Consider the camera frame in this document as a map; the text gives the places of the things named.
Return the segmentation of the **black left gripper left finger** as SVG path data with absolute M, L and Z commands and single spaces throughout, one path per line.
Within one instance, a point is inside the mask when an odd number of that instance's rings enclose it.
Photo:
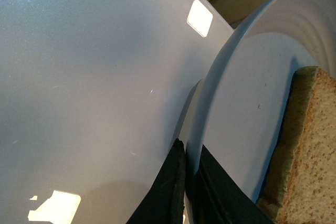
M 182 223 L 185 166 L 184 144 L 176 139 L 149 192 L 127 223 Z

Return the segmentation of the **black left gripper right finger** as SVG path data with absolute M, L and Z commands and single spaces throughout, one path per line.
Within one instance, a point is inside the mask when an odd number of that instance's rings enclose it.
M 194 223 L 273 223 L 203 146 L 192 201 Z

